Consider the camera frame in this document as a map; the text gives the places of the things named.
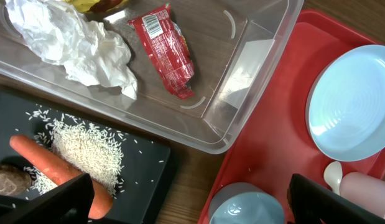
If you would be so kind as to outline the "clear plastic waste bin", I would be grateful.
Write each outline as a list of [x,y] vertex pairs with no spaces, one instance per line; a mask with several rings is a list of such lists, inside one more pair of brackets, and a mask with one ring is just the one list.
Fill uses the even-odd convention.
[[162,5],[129,1],[95,14],[131,49],[137,100],[115,88],[67,80],[62,67],[41,61],[12,26],[0,1],[0,74],[186,146],[210,154],[227,151],[263,94],[284,51],[303,0],[171,1],[171,18],[192,55],[193,96],[171,95],[128,21]]

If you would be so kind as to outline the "orange carrot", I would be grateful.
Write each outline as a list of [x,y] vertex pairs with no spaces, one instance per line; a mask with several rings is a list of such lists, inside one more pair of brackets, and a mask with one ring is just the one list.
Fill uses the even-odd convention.
[[[81,175],[81,172],[71,164],[62,160],[25,135],[18,134],[12,136],[9,144],[13,150],[17,151],[57,185],[62,185]],[[103,218],[111,210],[113,199],[101,184],[94,180],[92,183],[95,196],[88,217],[97,220]]]

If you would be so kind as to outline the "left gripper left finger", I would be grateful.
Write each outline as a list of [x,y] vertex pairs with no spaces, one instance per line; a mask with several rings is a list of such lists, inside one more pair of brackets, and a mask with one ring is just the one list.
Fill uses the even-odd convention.
[[0,223],[87,223],[95,193],[81,174],[33,200],[0,195]]

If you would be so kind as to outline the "white napkin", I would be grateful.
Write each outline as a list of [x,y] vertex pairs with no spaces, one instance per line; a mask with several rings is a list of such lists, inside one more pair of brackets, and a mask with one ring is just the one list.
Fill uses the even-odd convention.
[[131,51],[118,33],[86,20],[65,1],[10,0],[6,9],[28,48],[43,62],[64,66],[68,80],[118,86],[136,100],[137,79],[127,66]]

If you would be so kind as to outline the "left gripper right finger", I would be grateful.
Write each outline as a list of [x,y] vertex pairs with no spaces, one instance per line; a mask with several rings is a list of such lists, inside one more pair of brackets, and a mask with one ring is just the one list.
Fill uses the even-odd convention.
[[300,174],[293,174],[287,203],[294,223],[385,224],[379,217]]

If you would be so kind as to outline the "brown food lump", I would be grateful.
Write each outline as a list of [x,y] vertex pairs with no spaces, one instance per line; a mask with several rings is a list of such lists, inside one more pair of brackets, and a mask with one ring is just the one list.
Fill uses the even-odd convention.
[[0,164],[0,195],[17,196],[32,185],[30,175],[14,166]]

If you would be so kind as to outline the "pink plastic cup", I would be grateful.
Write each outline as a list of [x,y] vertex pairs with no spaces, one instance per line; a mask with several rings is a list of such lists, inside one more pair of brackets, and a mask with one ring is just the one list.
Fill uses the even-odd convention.
[[385,219],[385,181],[351,172],[341,180],[340,195]]

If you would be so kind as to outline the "yellow silver foil wrapper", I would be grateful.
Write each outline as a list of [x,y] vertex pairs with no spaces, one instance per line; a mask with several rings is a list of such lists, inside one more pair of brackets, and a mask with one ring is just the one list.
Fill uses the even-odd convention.
[[75,9],[82,13],[99,13],[112,10],[120,5],[124,4],[128,0],[64,0],[66,3],[71,4]]

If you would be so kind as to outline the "light blue plate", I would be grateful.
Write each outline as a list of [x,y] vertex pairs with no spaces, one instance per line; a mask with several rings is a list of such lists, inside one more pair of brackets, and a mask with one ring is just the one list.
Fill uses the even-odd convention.
[[385,46],[363,45],[329,63],[311,87],[306,123],[318,149],[336,161],[385,149]]

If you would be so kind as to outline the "white plastic spoon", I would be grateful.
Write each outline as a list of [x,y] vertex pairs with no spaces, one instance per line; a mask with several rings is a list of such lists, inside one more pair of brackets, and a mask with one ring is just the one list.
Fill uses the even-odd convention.
[[343,178],[341,163],[333,161],[327,165],[323,173],[325,183],[331,188],[332,192],[340,195],[340,184]]

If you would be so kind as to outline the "black food waste tray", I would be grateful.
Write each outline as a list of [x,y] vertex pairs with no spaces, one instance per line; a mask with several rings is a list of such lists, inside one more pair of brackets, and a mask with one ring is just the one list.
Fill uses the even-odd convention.
[[34,138],[43,147],[52,145],[54,121],[83,125],[107,136],[123,153],[121,171],[114,188],[113,207],[99,223],[155,223],[167,196],[177,166],[169,147],[129,134],[103,119],[41,100],[25,93],[0,89],[0,164],[9,164],[28,174],[34,184],[19,195],[0,196],[0,206],[13,208],[50,190],[33,165],[9,145],[15,134]]

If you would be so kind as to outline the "red snack wrapper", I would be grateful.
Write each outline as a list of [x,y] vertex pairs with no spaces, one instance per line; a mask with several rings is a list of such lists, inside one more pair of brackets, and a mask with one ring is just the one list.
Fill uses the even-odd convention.
[[128,21],[159,74],[165,89],[181,100],[194,95],[189,81],[195,74],[190,51],[180,28],[164,4]]

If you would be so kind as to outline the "red serving tray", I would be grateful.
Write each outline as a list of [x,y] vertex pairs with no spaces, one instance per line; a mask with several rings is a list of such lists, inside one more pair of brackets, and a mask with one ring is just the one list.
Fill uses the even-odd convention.
[[291,222],[294,216],[286,193],[292,174],[322,185],[323,171],[331,161],[307,130],[310,89],[334,59],[372,43],[373,39],[322,12],[302,11],[262,97],[226,153],[210,195],[229,184],[248,182],[275,197]]

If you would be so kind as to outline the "pile of white rice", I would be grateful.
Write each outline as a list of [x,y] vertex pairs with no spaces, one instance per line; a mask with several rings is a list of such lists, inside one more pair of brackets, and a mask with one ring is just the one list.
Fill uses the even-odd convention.
[[74,114],[27,105],[9,118],[12,134],[25,134],[121,198],[153,194],[170,149]]

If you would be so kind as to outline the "light blue bowl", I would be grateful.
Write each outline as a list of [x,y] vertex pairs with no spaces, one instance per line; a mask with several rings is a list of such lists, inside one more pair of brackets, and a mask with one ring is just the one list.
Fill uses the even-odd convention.
[[212,198],[210,224],[284,224],[282,205],[271,195],[246,182],[223,187]]

